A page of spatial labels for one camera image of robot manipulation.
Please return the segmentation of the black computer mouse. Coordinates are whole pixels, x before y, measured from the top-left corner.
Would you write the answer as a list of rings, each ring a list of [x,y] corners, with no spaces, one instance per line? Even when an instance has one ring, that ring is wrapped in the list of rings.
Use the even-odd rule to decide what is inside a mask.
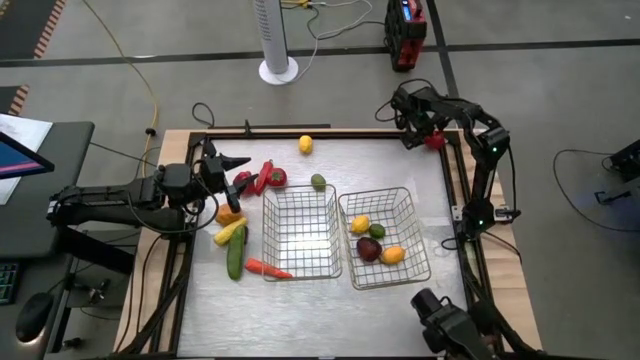
[[[16,338],[22,343],[35,340],[45,328],[52,306],[50,293],[39,292],[31,296],[18,314]]]

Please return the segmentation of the yellow toy corn cob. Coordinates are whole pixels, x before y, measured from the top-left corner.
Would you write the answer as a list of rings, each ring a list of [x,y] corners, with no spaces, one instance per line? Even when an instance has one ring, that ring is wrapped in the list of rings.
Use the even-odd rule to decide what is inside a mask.
[[[213,238],[214,243],[218,246],[223,246],[227,244],[230,241],[234,231],[238,227],[245,226],[246,224],[247,224],[247,219],[245,217],[241,217],[240,219],[230,223],[214,236]]]

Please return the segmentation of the black keyboard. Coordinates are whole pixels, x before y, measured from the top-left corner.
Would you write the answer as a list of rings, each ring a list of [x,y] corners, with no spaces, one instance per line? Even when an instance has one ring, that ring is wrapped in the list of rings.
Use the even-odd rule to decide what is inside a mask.
[[[0,262],[0,306],[15,301],[20,275],[18,262]]]

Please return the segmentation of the white tower fan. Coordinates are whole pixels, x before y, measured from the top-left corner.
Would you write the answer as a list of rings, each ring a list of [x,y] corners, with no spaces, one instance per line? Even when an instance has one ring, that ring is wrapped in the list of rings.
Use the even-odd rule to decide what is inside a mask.
[[[274,86],[292,83],[299,67],[288,55],[280,0],[253,0],[253,4],[264,56],[259,76]]]

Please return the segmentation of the yellow-orange toy mango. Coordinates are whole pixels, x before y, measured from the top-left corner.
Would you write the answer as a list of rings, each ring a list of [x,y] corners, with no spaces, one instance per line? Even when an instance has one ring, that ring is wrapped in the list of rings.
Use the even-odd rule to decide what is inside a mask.
[[[387,265],[395,265],[404,261],[406,250],[401,246],[386,248],[380,256],[381,261]]]

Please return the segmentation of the red toy bell pepper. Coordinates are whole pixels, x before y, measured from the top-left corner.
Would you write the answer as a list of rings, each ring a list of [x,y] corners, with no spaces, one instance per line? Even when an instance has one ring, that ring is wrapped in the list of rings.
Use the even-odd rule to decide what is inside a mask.
[[[251,196],[255,194],[255,179],[250,171],[240,172],[233,180],[233,185],[242,196]]]

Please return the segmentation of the black equipment box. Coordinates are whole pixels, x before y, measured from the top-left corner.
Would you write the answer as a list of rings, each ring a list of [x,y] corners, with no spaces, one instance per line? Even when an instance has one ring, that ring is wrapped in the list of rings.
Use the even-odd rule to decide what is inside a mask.
[[[624,182],[640,177],[640,139],[602,161],[605,170],[619,175]]]

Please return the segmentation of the wooden table board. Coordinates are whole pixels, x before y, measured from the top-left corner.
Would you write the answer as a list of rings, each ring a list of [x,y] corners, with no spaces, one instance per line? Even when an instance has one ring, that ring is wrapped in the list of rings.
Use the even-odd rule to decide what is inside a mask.
[[[250,133],[239,127],[228,127],[210,130],[168,130],[164,133],[159,150],[161,164],[174,163],[185,160],[190,154],[191,142],[203,135],[211,135],[220,139],[244,139],[247,141],[259,139],[285,139],[296,141],[301,135],[309,135],[319,139],[393,139],[398,140],[400,132],[392,129],[349,129],[349,128],[255,128]],[[444,135],[450,145],[444,149],[445,169],[442,171],[445,184],[455,202],[463,198],[467,182],[471,179],[471,165],[473,159],[470,148],[463,143],[460,130],[446,130]],[[127,291],[123,314],[118,326],[114,347],[120,349],[128,345],[135,337],[137,328],[135,321],[148,320],[151,313],[160,303],[164,290],[165,278],[173,281],[177,276],[176,265],[182,264],[186,256],[178,248],[169,245],[155,247],[155,234],[144,230],[139,236],[138,254],[135,259],[137,265],[142,265],[146,256],[150,257],[145,269],[134,271],[137,283],[131,284]],[[509,248],[516,244],[513,229],[509,224],[498,225],[491,235],[485,235],[485,240],[470,249],[474,253],[476,264],[473,271],[481,276],[481,281],[488,296],[492,297],[498,309],[515,331],[528,344],[539,348],[541,340],[534,312],[527,290],[526,280],[520,260]]]

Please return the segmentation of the black desk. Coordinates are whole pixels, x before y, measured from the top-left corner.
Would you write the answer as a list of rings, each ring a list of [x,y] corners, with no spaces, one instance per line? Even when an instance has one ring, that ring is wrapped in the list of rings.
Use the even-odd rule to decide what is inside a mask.
[[[57,232],[46,218],[49,198],[77,182],[94,128],[91,122],[52,125],[38,154],[54,170],[22,178],[0,205],[0,259],[43,258],[55,252]]]

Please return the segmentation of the green toy cucumber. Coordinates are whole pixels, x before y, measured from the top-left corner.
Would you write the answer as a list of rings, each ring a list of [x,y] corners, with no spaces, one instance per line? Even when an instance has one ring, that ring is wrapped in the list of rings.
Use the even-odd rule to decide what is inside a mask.
[[[247,227],[238,226],[232,233],[227,249],[227,274],[231,280],[239,280],[244,268],[244,250]]]

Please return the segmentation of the red toy chili pepper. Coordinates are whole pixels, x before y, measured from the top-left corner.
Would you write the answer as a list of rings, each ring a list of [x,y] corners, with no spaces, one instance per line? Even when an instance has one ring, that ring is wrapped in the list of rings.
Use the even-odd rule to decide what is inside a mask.
[[[266,162],[263,163],[263,166],[259,172],[259,175],[255,181],[255,194],[257,196],[260,196],[266,185],[268,184],[268,178],[270,176],[270,173],[273,169],[273,161],[272,160],[268,160]]]

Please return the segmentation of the hazard striped floor mat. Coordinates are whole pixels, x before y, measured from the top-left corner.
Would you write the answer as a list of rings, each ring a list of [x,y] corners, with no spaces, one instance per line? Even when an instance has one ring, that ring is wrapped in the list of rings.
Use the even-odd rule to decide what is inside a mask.
[[[0,60],[41,59],[68,0],[0,0]]]
[[[18,116],[29,94],[28,85],[0,86],[0,113]]]

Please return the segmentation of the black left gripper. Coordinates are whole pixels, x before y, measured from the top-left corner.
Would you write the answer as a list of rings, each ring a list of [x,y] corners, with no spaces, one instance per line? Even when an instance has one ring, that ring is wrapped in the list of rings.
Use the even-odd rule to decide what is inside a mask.
[[[250,157],[228,157],[225,155],[208,156],[200,165],[200,177],[205,187],[212,193],[226,193],[227,204],[232,213],[241,211],[242,196],[256,193],[257,174],[239,173],[232,184],[226,180],[225,172],[237,168],[251,161]]]

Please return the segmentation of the red and black battery box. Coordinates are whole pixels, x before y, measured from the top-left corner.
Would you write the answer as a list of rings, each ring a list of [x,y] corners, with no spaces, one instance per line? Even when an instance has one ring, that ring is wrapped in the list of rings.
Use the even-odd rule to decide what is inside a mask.
[[[420,0],[388,0],[384,32],[392,69],[414,69],[427,35],[426,12]]]

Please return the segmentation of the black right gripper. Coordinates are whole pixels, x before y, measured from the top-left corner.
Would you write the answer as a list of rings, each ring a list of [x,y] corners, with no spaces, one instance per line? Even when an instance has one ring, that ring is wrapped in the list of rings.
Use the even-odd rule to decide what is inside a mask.
[[[421,103],[409,104],[402,110],[402,118],[407,132],[403,134],[403,145],[413,149],[425,144],[425,134],[443,136],[446,125],[442,118],[429,105]]]

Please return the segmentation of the orange-red toy carrot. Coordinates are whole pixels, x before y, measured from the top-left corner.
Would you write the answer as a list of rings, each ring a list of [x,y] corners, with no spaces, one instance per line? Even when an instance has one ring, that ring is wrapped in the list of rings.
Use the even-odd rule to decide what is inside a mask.
[[[249,258],[245,264],[245,269],[254,274],[266,275],[276,279],[290,279],[292,274],[282,271],[277,267],[268,265],[255,258]]]

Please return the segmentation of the computer monitor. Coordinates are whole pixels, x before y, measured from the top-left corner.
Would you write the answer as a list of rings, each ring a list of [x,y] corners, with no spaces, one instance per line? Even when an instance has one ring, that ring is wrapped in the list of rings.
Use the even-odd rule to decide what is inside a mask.
[[[53,172],[55,165],[0,132],[0,180]]]

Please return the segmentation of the black aluminium table frame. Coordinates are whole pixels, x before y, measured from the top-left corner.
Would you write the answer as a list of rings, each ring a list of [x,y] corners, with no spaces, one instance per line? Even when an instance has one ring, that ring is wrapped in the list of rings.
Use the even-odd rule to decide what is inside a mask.
[[[302,125],[299,125],[299,126],[303,128],[317,128],[317,127],[331,128],[327,124],[313,125],[313,126],[307,126],[307,127],[304,127]],[[297,127],[279,127],[279,128],[297,128]],[[204,141],[204,139],[208,137],[214,140],[220,140],[220,138],[215,138],[211,135],[203,135],[193,140],[189,146],[190,154],[185,160],[183,160],[183,162],[192,163],[197,156],[197,147],[199,146],[199,143]],[[444,162],[444,156],[442,154],[443,150],[440,151],[440,158]],[[470,180],[468,180],[467,182],[467,188],[463,192],[462,199],[466,198],[468,195],[469,182]],[[453,196],[449,192],[449,187],[446,184],[445,184],[445,188],[448,196],[448,201],[450,203],[457,203],[453,200]],[[176,248],[180,249],[178,245],[175,245],[172,243],[169,243],[167,245],[171,246],[171,248],[173,249],[176,249]],[[474,253],[470,249],[474,245],[469,246],[468,248],[465,249],[465,251],[471,252],[474,255]],[[186,258],[182,264],[175,266],[175,269],[177,270],[177,276],[175,277],[175,279],[178,277],[178,274],[182,269],[182,266],[189,262],[190,261]],[[478,288],[485,292],[485,296],[487,297],[487,299],[494,301],[492,297],[487,295],[486,290],[484,289],[481,283],[483,278],[481,276],[478,276],[478,277],[479,277]],[[172,286],[173,281],[169,280],[169,278],[164,279],[163,281],[164,290],[160,298],[160,303],[157,305],[155,310],[160,307],[160,304],[163,301],[163,297],[165,296],[165,293],[169,291],[169,288]],[[182,328],[182,320],[183,320],[182,312],[183,312],[184,302],[186,300],[186,294],[187,294],[186,288],[182,288],[180,292],[177,293],[176,297],[169,304],[169,307],[167,308],[165,314],[159,320],[159,323],[156,325],[156,328],[150,334],[150,338],[147,340],[145,345],[141,347],[141,349],[138,352],[136,353],[131,352],[129,354],[126,354],[123,350],[119,350],[117,354],[110,355],[108,357],[109,360],[177,360],[177,347],[179,345],[178,335],[179,335],[179,331]]]

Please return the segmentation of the orange toy bell pepper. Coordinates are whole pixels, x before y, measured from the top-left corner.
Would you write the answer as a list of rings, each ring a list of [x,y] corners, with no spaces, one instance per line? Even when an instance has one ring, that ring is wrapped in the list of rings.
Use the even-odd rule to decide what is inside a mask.
[[[227,226],[242,217],[242,212],[234,213],[228,204],[223,204],[218,207],[215,221],[222,226]]]

